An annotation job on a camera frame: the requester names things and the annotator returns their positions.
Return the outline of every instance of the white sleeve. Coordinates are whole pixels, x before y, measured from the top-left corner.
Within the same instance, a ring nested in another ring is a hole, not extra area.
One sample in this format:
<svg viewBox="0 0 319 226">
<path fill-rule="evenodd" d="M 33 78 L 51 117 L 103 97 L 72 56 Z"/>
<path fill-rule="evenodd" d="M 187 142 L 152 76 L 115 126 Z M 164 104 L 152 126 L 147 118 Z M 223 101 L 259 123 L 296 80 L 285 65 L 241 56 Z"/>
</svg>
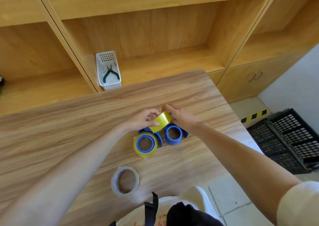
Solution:
<svg viewBox="0 0 319 226">
<path fill-rule="evenodd" d="M 319 183 L 305 182 L 291 188 L 281 199 L 278 226 L 319 225 Z"/>
</svg>

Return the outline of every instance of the hazard tape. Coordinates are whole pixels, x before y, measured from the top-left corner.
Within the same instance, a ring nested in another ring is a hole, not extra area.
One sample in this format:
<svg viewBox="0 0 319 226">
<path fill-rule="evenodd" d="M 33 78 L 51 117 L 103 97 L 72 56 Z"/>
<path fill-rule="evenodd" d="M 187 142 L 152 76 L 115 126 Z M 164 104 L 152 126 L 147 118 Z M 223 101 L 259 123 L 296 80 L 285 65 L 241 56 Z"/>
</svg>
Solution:
<svg viewBox="0 0 319 226">
<path fill-rule="evenodd" d="M 268 109 L 266 109 L 266 110 L 264 110 L 264 111 L 262 111 L 262 112 L 260 112 L 260 113 L 255 113 L 255 114 L 253 114 L 253 115 L 251 115 L 251 116 L 248 116 L 248 117 L 246 117 L 246 118 L 243 118 L 243 119 L 241 120 L 241 123 L 249 122 L 250 120 L 255 119 L 255 118 L 258 118 L 258 117 L 261 117 L 262 115 L 265 115 L 265 114 L 267 114 L 267 113 L 270 113 L 270 111 L 269 111 Z"/>
</svg>

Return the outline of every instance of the yellow tape roll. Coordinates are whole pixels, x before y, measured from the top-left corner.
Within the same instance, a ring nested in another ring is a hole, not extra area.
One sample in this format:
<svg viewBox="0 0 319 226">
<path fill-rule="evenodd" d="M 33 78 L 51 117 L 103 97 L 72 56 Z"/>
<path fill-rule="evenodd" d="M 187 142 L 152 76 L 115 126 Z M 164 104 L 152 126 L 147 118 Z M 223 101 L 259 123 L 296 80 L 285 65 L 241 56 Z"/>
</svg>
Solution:
<svg viewBox="0 0 319 226">
<path fill-rule="evenodd" d="M 146 138 L 148 137 L 149 139 L 153 140 L 153 143 L 154 143 L 153 148 L 147 152 L 141 151 L 138 145 L 138 141 L 141 137 L 146 137 Z M 151 132 L 143 132 L 143 133 L 140 133 L 138 136 L 134 137 L 134 150 L 139 156 L 143 158 L 150 157 L 156 152 L 156 149 L 157 149 L 157 138 Z"/>
<path fill-rule="evenodd" d="M 156 133 L 163 129 L 166 125 L 168 125 L 173 120 L 172 115 L 167 111 L 163 111 L 161 115 L 159 115 L 154 121 L 159 123 L 159 126 L 150 127 L 153 133 Z"/>
</svg>

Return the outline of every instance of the green pliers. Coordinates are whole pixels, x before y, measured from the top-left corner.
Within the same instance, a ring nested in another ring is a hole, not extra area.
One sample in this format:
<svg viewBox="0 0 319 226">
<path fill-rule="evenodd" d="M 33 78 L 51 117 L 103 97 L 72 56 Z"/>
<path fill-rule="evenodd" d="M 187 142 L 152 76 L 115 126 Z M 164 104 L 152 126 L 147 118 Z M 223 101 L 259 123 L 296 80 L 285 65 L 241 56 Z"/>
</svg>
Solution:
<svg viewBox="0 0 319 226">
<path fill-rule="evenodd" d="M 116 75 L 117 79 L 119 80 L 120 79 L 120 76 L 119 74 L 117 74 L 114 70 L 112 70 L 112 65 L 111 65 L 111 68 L 109 68 L 108 66 L 107 67 L 107 72 L 105 74 L 105 76 L 103 77 L 103 82 L 106 83 L 106 77 L 112 73 L 113 75 Z"/>
</svg>

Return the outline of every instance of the table top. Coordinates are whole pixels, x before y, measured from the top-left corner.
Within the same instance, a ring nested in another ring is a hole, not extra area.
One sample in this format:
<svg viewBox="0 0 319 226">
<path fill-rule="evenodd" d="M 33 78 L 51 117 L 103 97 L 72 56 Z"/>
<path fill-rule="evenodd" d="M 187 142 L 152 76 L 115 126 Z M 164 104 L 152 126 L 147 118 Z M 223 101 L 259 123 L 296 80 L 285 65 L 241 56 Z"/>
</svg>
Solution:
<svg viewBox="0 0 319 226">
<path fill-rule="evenodd" d="M 258 150 L 257 145 L 203 70 L 63 101 L 0 117 L 0 210 L 51 167 L 142 108 L 173 103 L 201 121 Z M 197 137 L 189 135 L 149 158 L 133 149 L 136 132 L 125 135 L 76 198 L 60 225 L 108 225 L 144 201 L 174 196 L 226 173 Z M 140 175 L 136 192 L 117 197 L 111 178 L 119 166 Z"/>
</svg>

